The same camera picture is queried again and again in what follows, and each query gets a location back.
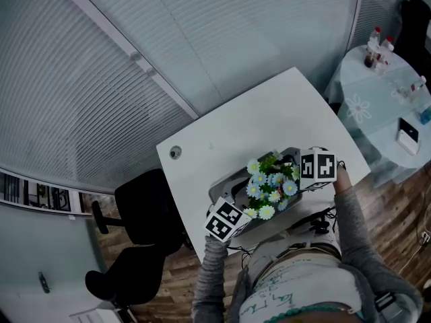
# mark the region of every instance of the chair backrest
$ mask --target chair backrest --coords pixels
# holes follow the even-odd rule
[[[147,303],[159,290],[164,259],[157,246],[126,248],[106,274],[87,273],[87,289],[95,297],[122,308]]]
[[[161,169],[148,171],[115,190],[115,201],[134,244],[179,238],[184,231]]]

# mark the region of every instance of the hand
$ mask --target hand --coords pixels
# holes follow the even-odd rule
[[[337,180],[333,183],[335,194],[341,194],[352,186],[350,182],[349,174],[342,166],[337,168]]]

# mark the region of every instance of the wooden floor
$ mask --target wooden floor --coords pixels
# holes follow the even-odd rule
[[[426,166],[431,174],[431,166]],[[383,257],[387,266],[400,271],[418,249],[418,233],[424,231],[425,206],[429,206],[431,177],[422,169],[403,184],[388,183],[373,189],[369,177],[356,186],[373,246]],[[111,197],[84,195],[84,205],[90,211],[91,202],[98,199],[104,215],[119,217],[115,201]],[[427,216],[427,228],[431,230],[431,212]],[[108,266],[123,248],[132,246],[122,227],[110,227],[107,235],[98,234],[100,248]],[[193,287],[197,279],[199,259],[186,248],[170,255],[165,262],[162,284],[151,302],[132,307],[139,322],[190,322]],[[228,257],[225,266],[225,304],[232,299],[236,276],[241,270],[241,254]],[[413,258],[402,274],[405,279],[421,289],[431,277],[431,246]]]

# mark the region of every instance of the white table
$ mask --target white table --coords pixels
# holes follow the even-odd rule
[[[181,156],[173,160],[171,147]],[[321,95],[291,68],[220,106],[157,146],[176,206],[200,260],[208,190],[243,168],[252,157],[287,147],[325,147],[345,161],[352,184],[370,169],[354,141]],[[333,187],[304,193],[302,200],[258,228],[234,238],[249,248],[333,202]]]
[[[419,75],[396,54],[393,54],[392,63],[384,75],[377,75],[372,69],[365,67],[364,58],[365,46],[351,49],[335,72],[324,96],[330,104],[342,104],[338,117],[352,133],[367,160],[373,174],[374,186],[380,186],[389,180],[400,183],[431,159],[431,123],[420,124],[416,113],[411,111],[412,108],[398,110],[408,109],[411,104],[394,92],[394,87],[409,87],[415,79],[419,79]],[[413,79],[404,80],[402,73],[409,73],[408,77]],[[364,110],[372,118],[367,119],[364,115],[358,122],[355,116],[348,116],[346,98],[352,103],[352,93],[355,93],[358,101],[365,104],[367,108]],[[426,87],[421,94],[427,101],[431,100]],[[386,123],[376,121],[378,117],[388,113],[390,118]],[[416,155],[410,155],[396,142],[399,117],[403,117],[419,132],[421,146]],[[370,131],[365,127],[367,125],[374,125],[375,129]]]

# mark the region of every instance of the gray sleeve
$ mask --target gray sleeve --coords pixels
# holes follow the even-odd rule
[[[224,321],[223,273],[228,250],[214,237],[206,236],[205,240],[205,257],[197,275],[192,319],[194,322],[220,323]]]
[[[358,269],[370,283],[374,293],[397,293],[410,298],[418,312],[422,311],[419,292],[397,273],[387,268],[382,258],[372,249],[365,218],[353,187],[335,196],[337,221],[344,264]]]

